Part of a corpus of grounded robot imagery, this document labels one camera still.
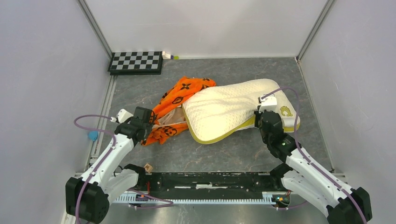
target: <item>black wire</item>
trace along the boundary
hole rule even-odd
[[[118,167],[121,169],[121,171],[123,170],[122,166],[117,166],[117,168],[118,168]],[[117,168],[115,169],[115,171],[117,170]],[[115,177],[115,171],[113,172],[114,177]]]

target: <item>orange cloth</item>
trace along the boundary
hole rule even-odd
[[[188,129],[185,119],[183,119],[183,122],[165,125],[160,125],[158,120],[180,106],[195,93],[215,85],[216,83],[208,78],[181,78],[172,89],[162,96],[160,103],[154,107],[154,114],[152,114],[151,119],[155,125],[148,138],[141,144],[146,146],[158,141],[162,145],[169,137],[178,135]]]

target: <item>yellow logo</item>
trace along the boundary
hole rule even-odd
[[[281,107],[281,115],[282,116],[286,116],[286,117],[293,117],[293,114],[291,114],[291,112],[290,112],[290,109],[288,108],[288,107],[286,107],[286,106],[282,106]]]

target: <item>orange blanket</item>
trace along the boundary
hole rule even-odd
[[[179,106],[196,92],[215,85],[216,83],[208,78],[181,78],[154,107],[153,129],[141,144],[146,146],[158,141],[162,145],[169,137],[188,129],[182,108]]]

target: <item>white gear rack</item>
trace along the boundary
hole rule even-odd
[[[136,200],[137,193],[128,191],[116,198],[113,203],[127,203],[127,204],[166,204],[157,200]],[[168,199],[174,204],[276,204],[272,202],[271,194],[262,194],[262,199]]]

